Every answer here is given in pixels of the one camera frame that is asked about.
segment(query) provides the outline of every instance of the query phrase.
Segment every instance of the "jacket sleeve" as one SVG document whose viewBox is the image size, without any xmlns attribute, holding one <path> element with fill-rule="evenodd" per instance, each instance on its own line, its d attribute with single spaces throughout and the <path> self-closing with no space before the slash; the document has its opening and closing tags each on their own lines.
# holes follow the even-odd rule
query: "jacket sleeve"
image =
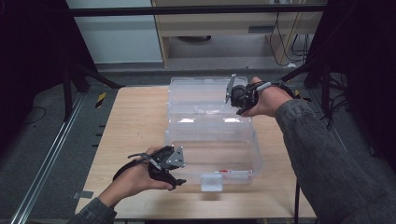
<svg viewBox="0 0 396 224">
<path fill-rule="evenodd" d="M 341 223 L 388 198 L 306 102 L 286 102 L 276 111 L 276 121 L 302 192 L 320 223 Z M 362 223 L 374 223 L 368 219 Z"/>
<path fill-rule="evenodd" d="M 90 201 L 78 214 L 75 214 L 69 224 L 110 224 L 117 212 L 105 206 L 98 198 Z"/>
</svg>

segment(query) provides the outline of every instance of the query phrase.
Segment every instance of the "clear plastic container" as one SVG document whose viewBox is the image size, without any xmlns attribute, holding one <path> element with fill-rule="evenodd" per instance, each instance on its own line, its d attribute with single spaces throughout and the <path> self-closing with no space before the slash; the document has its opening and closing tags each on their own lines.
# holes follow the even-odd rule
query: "clear plastic container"
<svg viewBox="0 0 396 224">
<path fill-rule="evenodd" d="M 169 86 L 169 125 L 165 144 L 183 147 L 186 166 L 172 171 L 202 191 L 249 184 L 262 169 L 262 156 L 250 118 L 224 103 L 231 77 L 174 77 Z M 234 85 L 246 86 L 245 77 Z"/>
</svg>

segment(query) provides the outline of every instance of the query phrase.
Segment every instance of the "black curtain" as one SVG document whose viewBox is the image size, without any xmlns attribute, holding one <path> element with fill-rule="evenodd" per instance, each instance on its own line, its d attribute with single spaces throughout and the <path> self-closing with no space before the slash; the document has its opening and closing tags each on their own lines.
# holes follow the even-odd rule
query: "black curtain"
<svg viewBox="0 0 396 224">
<path fill-rule="evenodd" d="M 322 66 L 344 73 L 352 113 L 377 155 L 396 171 L 396 13 L 392 0 L 329 0 L 346 4 L 338 13 L 324 13 L 310 54 L 320 59 L 307 80 L 318 83 Z"/>
<path fill-rule="evenodd" d="M 35 96 L 63 83 L 63 71 L 87 90 L 78 63 L 97 72 L 74 18 L 43 11 L 68 9 L 64 0 L 0 0 L 0 151 L 22 126 Z"/>
</svg>

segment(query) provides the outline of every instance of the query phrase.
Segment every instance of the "wooden table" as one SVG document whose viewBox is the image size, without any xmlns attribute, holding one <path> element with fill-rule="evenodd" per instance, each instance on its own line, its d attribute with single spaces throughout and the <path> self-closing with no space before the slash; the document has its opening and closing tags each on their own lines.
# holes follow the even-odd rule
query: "wooden table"
<svg viewBox="0 0 396 224">
<path fill-rule="evenodd" d="M 128 87 L 119 90 L 84 190 L 97 197 L 111 182 L 128 155 L 163 145 L 167 127 L 168 87 Z M 296 179 L 275 119 L 253 119 L 264 168 L 248 186 L 224 186 L 223 192 L 201 192 L 200 186 L 148 190 L 121 201 L 117 218 L 260 218 L 293 217 Z M 79 199 L 76 212 L 91 199 Z M 300 217 L 315 217 L 304 195 Z"/>
</svg>

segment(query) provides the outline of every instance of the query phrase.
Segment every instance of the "wire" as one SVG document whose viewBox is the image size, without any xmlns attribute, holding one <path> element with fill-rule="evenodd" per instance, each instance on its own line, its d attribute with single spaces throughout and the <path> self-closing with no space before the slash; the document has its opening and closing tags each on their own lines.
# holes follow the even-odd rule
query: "wire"
<svg viewBox="0 0 396 224">
<path fill-rule="evenodd" d="M 330 76 L 330 80 L 332 81 L 332 83 L 330 83 L 331 87 L 336 88 L 337 90 L 340 91 L 347 90 L 347 86 L 344 85 L 344 83 L 338 80 L 337 78 Z"/>
<path fill-rule="evenodd" d="M 151 155 L 148 155 L 145 152 L 136 153 L 136 154 L 130 155 L 130 156 L 128 156 L 128 159 L 131 159 L 132 157 L 138 157 L 138 156 L 141 157 L 141 159 L 134 161 L 135 164 L 146 163 L 145 162 L 146 160 L 151 160 L 152 159 Z"/>
<path fill-rule="evenodd" d="M 296 181 L 296 193 L 294 198 L 294 224 L 298 224 L 298 213 L 300 206 L 300 185 L 298 180 Z"/>
<path fill-rule="evenodd" d="M 327 128 L 328 130 L 330 130 L 330 128 L 332 127 L 332 114 L 333 114 L 334 112 L 337 112 L 338 109 L 341 108 L 341 106 L 347 105 L 347 100 L 342 100 L 342 101 L 340 101 L 339 103 L 337 103 L 336 105 L 334 105 L 335 101 L 336 101 L 338 98 L 342 97 L 342 96 L 344 96 L 344 93 L 341 93 L 341 94 L 337 95 L 336 97 L 334 97 L 334 98 L 332 99 L 332 103 L 331 103 L 331 105 L 330 105 L 329 111 L 327 112 L 327 114 L 326 114 L 325 116 L 323 116 L 322 118 L 320 118 L 320 119 L 326 119 L 326 118 L 328 119 L 328 123 L 327 123 L 327 126 L 326 126 L 326 128 Z"/>
<path fill-rule="evenodd" d="M 239 93 L 238 96 L 235 97 L 235 99 L 239 99 L 241 96 L 245 95 L 248 91 L 254 90 L 258 88 L 261 84 L 266 83 L 266 81 L 259 81 L 254 84 L 252 84 L 249 88 L 245 89 L 243 92 Z"/>
<path fill-rule="evenodd" d="M 38 122 L 39 120 L 43 119 L 43 118 L 46 116 L 46 114 L 47 114 L 46 108 L 44 108 L 44 107 L 42 107 L 42 106 L 33 106 L 32 109 L 42 109 L 44 113 L 43 113 L 43 115 L 41 115 L 40 118 L 38 118 L 38 119 L 36 119 L 36 120 L 34 120 L 34 121 L 30 121 L 30 122 L 24 123 L 25 125 L 34 124 L 34 123 Z"/>
<path fill-rule="evenodd" d="M 303 57 L 302 58 L 302 61 L 303 61 L 306 58 L 306 56 L 308 55 L 309 35 L 305 35 L 304 46 L 302 49 L 295 49 L 295 44 L 297 42 L 297 38 L 299 39 L 299 43 L 301 42 L 300 35 L 296 35 L 294 37 L 293 43 L 291 44 L 291 53 L 295 56 Z"/>
<path fill-rule="evenodd" d="M 270 46 L 271 46 L 271 50 L 272 50 L 273 54 L 275 55 L 275 51 L 274 51 L 273 46 L 272 46 L 272 37 L 273 37 L 273 34 L 274 34 L 274 30 L 277 29 L 277 32 L 278 32 L 278 34 L 279 34 L 280 43 L 282 44 L 283 53 L 285 54 L 286 58 L 289 59 L 289 61 L 290 61 L 291 63 L 297 63 L 297 62 L 299 62 L 300 60 L 291 59 L 291 58 L 288 56 L 288 53 L 286 52 L 285 44 L 284 44 L 284 42 L 283 42 L 282 35 L 280 34 L 280 30 L 279 30 L 279 26 L 278 26 L 278 21 L 279 21 L 279 12 L 276 13 L 276 20 L 275 20 L 274 29 L 273 29 L 273 31 L 271 32 L 271 35 L 270 35 Z M 279 63 L 279 62 L 277 61 L 277 59 L 275 59 L 275 61 L 276 61 L 276 63 L 277 63 L 278 65 L 280 65 L 280 66 L 286 65 L 286 64 Z"/>
<path fill-rule="evenodd" d="M 343 83 L 343 85 L 345 85 L 345 84 L 344 84 L 344 79 L 343 79 L 343 76 L 344 76 L 344 74 L 341 74 L 341 73 L 340 73 L 340 79 L 341 79 L 341 83 Z"/>
</svg>

